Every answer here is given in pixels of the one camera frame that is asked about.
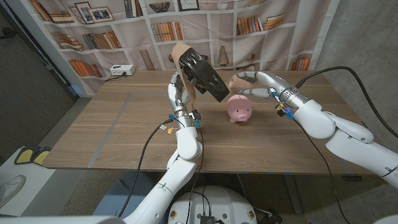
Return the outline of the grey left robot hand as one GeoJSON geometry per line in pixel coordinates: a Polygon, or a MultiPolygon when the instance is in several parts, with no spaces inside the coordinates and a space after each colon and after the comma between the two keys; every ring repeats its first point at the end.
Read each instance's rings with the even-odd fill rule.
{"type": "Polygon", "coordinates": [[[189,112],[189,110],[187,110],[187,104],[190,102],[191,98],[178,72],[172,75],[167,93],[171,108],[176,117],[190,116],[194,118],[194,112],[189,112]]]}

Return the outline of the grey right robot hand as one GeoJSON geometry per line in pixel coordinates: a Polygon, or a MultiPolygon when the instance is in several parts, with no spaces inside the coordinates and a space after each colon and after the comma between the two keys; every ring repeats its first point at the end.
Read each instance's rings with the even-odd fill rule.
{"type": "Polygon", "coordinates": [[[292,87],[280,76],[272,72],[240,72],[237,77],[250,83],[260,83],[267,86],[265,88],[252,88],[244,90],[239,88],[238,94],[254,96],[256,98],[275,98],[279,102],[288,101],[297,95],[292,87]]]}

